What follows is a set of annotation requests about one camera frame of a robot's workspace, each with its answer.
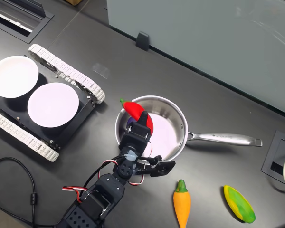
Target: table surface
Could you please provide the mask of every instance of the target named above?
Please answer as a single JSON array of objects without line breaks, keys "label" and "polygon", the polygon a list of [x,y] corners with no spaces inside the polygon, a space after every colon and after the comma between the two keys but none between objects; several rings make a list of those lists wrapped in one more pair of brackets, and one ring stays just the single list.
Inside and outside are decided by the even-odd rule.
[{"label": "table surface", "polygon": [[[163,96],[185,114],[189,130],[198,133],[238,133],[263,140],[262,147],[188,142],[165,177],[146,177],[139,187],[127,186],[124,198],[107,217],[106,228],[178,227],[172,195],[184,179],[191,194],[187,227],[285,228],[285,185],[261,172],[276,130],[285,133],[285,118],[111,30],[103,1],[83,1],[78,7],[59,0],[41,1],[55,16],[32,41],[90,76],[106,93],[76,132],[59,159],[50,163],[0,129],[0,158],[22,161],[36,182],[39,224],[55,224],[74,201],[62,186],[83,185],[102,161],[116,156],[114,124],[119,98]],[[0,60],[28,54],[30,45],[0,30]],[[93,66],[108,69],[105,77]],[[38,66],[41,73],[46,70]],[[240,191],[252,205],[256,221],[238,222],[226,208],[222,186]],[[0,205],[30,220],[31,186],[16,164],[0,166]]]}]

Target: green stem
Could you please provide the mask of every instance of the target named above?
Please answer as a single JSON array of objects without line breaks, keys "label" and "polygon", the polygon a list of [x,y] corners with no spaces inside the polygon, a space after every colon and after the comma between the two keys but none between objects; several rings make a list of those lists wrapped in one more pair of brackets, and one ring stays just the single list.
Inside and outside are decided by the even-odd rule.
[{"label": "green stem", "polygon": [[176,192],[187,192],[188,190],[186,189],[186,184],[184,180],[180,180],[177,188],[175,190]]}]

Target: white plate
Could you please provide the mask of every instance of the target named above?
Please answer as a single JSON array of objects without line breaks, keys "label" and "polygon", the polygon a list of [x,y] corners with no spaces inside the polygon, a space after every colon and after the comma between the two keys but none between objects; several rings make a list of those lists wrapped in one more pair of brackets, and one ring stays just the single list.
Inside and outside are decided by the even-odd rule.
[{"label": "white plate", "polygon": [[42,127],[59,127],[69,122],[79,107],[77,93],[63,83],[39,87],[28,101],[28,114]]},{"label": "white plate", "polygon": [[36,63],[25,56],[11,56],[0,61],[0,96],[20,97],[32,88],[38,80]]}]

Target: toy pepper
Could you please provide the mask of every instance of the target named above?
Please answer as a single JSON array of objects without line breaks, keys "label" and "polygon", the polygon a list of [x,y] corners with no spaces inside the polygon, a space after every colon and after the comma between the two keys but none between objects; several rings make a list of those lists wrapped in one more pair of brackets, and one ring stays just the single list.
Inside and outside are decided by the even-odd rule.
[{"label": "toy pepper", "polygon": [[[145,111],[145,109],[136,102],[125,101],[122,98],[120,98],[119,101],[122,103],[122,106],[125,109],[125,111],[130,116],[132,116],[136,121],[139,119],[143,111]],[[151,130],[151,135],[152,135],[153,134],[153,121],[149,114],[148,114],[148,119],[147,119],[147,127]]]}]

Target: orange carrot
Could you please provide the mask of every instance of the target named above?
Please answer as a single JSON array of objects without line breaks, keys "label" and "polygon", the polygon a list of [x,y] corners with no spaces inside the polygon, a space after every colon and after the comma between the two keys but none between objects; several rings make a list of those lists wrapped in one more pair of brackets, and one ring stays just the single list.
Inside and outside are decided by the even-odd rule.
[{"label": "orange carrot", "polygon": [[180,228],[186,228],[190,214],[191,199],[184,180],[180,180],[173,194],[174,209]]}]

